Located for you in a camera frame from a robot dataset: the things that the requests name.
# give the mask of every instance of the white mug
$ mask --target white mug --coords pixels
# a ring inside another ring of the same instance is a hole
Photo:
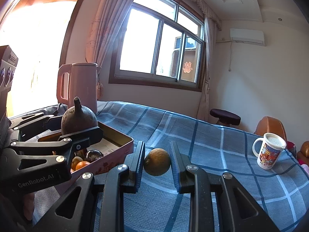
[[[255,151],[255,144],[262,141],[259,154]],[[257,164],[265,169],[272,169],[280,153],[285,149],[286,142],[283,138],[273,133],[265,133],[263,138],[257,138],[252,146],[252,151],[257,157]]]

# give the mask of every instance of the window sill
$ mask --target window sill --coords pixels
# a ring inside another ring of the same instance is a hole
[[[164,82],[129,79],[129,78],[115,78],[113,76],[109,77],[109,84],[146,85],[146,86],[174,88],[174,89],[180,89],[180,90],[192,90],[192,91],[199,91],[199,92],[202,91],[202,87],[193,88],[193,87],[179,85],[179,84],[169,84],[169,83],[164,83]]]

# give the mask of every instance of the window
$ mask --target window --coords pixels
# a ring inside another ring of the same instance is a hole
[[[198,87],[204,24],[180,4],[173,0],[134,0],[118,37],[110,82],[152,81],[167,87]]]
[[[62,44],[77,0],[21,0],[0,29],[19,61],[7,99],[7,116],[58,103]]]

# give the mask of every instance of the stool leg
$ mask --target stool leg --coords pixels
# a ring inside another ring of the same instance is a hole
[[[231,127],[231,125],[230,125],[230,124],[228,124],[228,123],[224,123],[224,122],[221,122],[221,120],[220,120],[220,119],[217,121],[216,125],[222,125],[222,126],[226,126],[226,127]]]

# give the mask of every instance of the box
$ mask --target box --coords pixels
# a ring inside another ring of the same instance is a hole
[[[83,173],[89,172],[94,175],[106,173],[116,165],[123,163],[128,154],[133,153],[133,138],[101,122],[98,122],[98,126],[103,130],[104,138],[101,142],[91,145],[89,148],[100,150],[104,154],[104,157],[73,172],[72,178],[69,181],[56,185],[55,189],[60,195],[62,195]],[[48,130],[37,135],[36,140],[38,142],[57,141],[60,136],[60,131]]]

